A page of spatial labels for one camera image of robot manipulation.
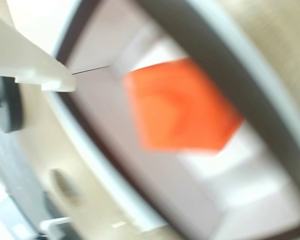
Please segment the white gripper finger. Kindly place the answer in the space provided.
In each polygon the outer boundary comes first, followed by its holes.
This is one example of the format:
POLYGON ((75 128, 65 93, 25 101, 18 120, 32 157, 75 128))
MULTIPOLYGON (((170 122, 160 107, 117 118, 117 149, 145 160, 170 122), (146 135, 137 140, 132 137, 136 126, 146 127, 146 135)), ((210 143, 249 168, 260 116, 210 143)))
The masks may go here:
POLYGON ((75 11, 74 0, 0 0, 0 76, 74 91, 74 76, 56 57, 75 11))

